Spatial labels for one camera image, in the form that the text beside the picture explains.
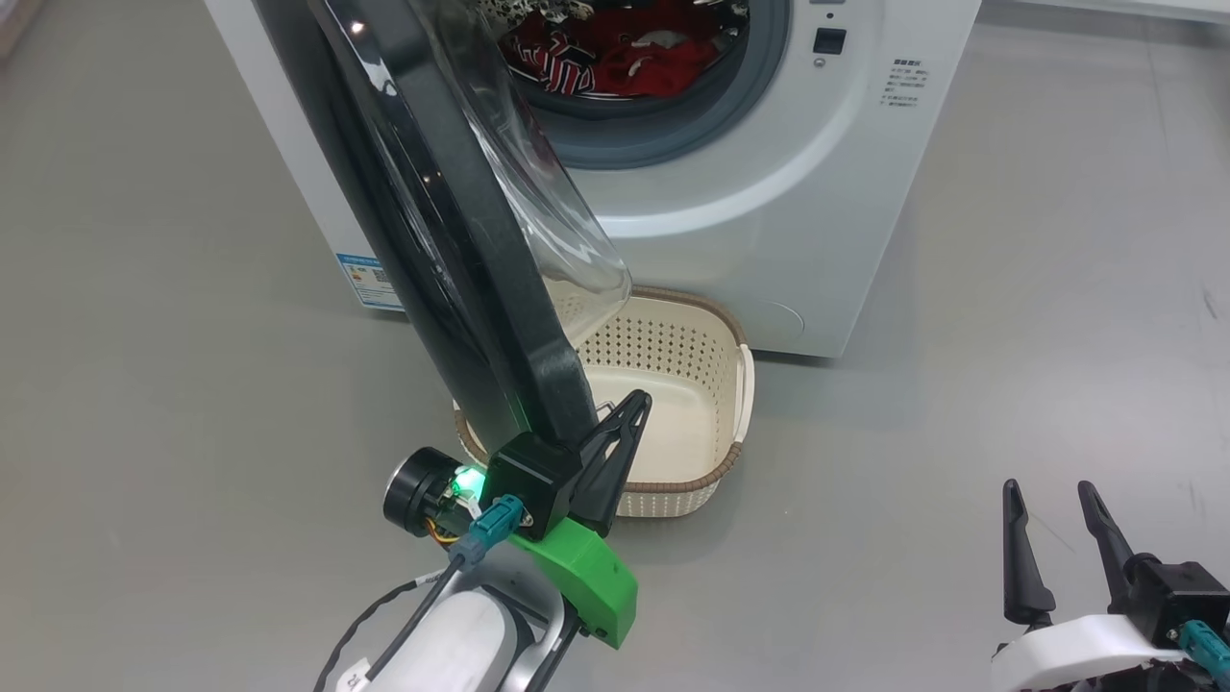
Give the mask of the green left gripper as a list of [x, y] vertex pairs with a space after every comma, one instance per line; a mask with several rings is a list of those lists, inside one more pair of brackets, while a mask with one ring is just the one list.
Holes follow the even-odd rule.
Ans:
[[633, 388], [581, 442], [576, 521], [565, 517], [538, 542], [510, 535], [510, 543], [531, 556], [573, 606], [585, 631], [614, 650], [624, 647], [633, 627], [640, 583], [603, 537], [617, 515], [651, 408], [651, 395]]

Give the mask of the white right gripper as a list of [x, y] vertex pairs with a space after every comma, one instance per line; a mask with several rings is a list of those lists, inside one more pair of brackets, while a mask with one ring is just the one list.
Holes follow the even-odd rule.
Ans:
[[990, 690], [1042, 691], [1063, 683], [1102, 678], [1153, 663], [1187, 660], [1178, 649], [1155, 647], [1119, 616], [1130, 597], [1125, 562], [1135, 553], [1125, 542], [1093, 482], [1077, 483], [1086, 529], [1097, 543], [1109, 591], [1109, 615], [1091, 615], [1050, 626], [1055, 599], [1041, 576], [1027, 525], [1030, 515], [1018, 482], [1002, 483], [1002, 618], [1030, 631], [990, 660]]

